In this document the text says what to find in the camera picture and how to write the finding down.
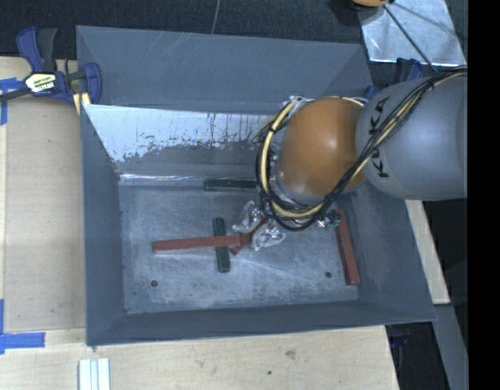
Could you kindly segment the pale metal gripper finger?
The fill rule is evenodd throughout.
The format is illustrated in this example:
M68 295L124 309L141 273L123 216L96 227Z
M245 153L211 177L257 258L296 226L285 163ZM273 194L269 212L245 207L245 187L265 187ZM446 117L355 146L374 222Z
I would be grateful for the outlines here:
M248 201L243 206L237 221L231 226L231 229L236 233L250 233L257 228L262 220L262 210L254 201Z
M257 228L251 238L254 250L279 245L286 238L286 234L276 222L268 222Z

